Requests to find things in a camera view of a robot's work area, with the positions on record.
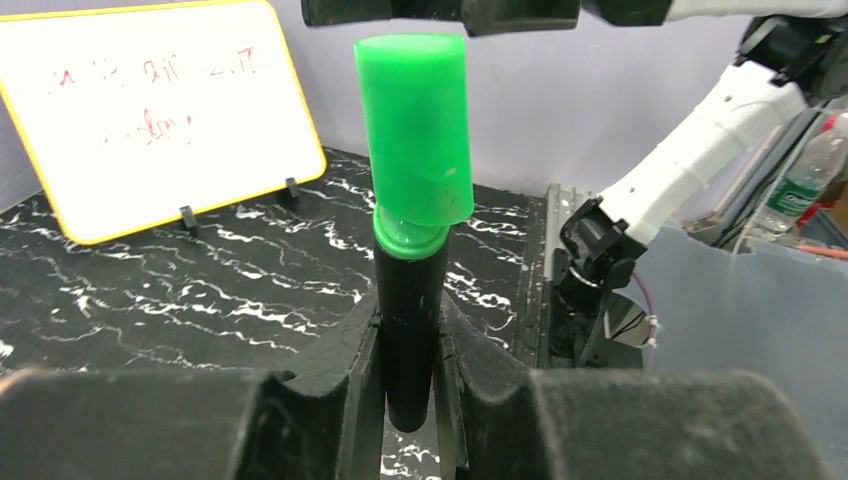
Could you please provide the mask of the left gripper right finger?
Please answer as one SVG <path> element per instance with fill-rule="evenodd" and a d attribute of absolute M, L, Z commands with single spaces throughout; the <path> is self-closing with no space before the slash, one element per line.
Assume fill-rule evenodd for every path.
<path fill-rule="evenodd" d="M 825 479 L 792 403 L 746 371 L 535 369 L 441 304 L 445 479 Z"/>

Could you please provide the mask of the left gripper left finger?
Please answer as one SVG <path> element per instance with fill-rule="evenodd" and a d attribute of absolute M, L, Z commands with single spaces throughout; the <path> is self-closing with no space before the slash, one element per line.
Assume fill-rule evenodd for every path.
<path fill-rule="evenodd" d="M 273 369 L 26 375 L 1 397 L 1 475 L 376 479 L 377 332 L 364 301 Z"/>

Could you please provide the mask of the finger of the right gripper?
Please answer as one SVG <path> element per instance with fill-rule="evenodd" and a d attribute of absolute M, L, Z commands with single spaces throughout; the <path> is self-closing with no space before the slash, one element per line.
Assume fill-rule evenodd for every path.
<path fill-rule="evenodd" d="M 580 9 L 580 0 L 462 1 L 460 20 L 470 36 L 570 30 Z"/>
<path fill-rule="evenodd" d="M 460 0 L 302 0 L 309 27 L 393 19 L 458 22 Z"/>

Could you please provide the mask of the green highlighter cap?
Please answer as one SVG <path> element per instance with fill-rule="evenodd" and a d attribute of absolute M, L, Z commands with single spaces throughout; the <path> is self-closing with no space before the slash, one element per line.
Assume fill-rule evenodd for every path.
<path fill-rule="evenodd" d="M 465 38 L 388 34 L 353 50 L 377 204 L 416 225 L 463 222 L 474 210 Z"/>

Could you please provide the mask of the green black highlighter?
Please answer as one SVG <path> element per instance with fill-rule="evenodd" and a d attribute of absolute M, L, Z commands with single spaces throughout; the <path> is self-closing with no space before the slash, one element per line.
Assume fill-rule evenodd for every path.
<path fill-rule="evenodd" d="M 372 220 L 388 414 L 412 433 L 427 418 L 450 228 L 416 225 L 381 205 Z"/>

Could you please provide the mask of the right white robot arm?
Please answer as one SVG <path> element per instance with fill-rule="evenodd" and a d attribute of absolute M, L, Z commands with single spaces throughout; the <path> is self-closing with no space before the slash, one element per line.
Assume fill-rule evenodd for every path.
<path fill-rule="evenodd" d="M 565 315 L 552 351 L 596 366 L 610 293 L 630 280 L 660 226 L 730 160 L 779 124 L 847 92 L 843 1 L 305 1 L 310 27 L 390 19 L 461 23 L 470 36 L 567 30 L 589 13 L 617 27 L 748 15 L 735 54 L 707 96 L 636 167 L 562 225 L 556 255 Z"/>

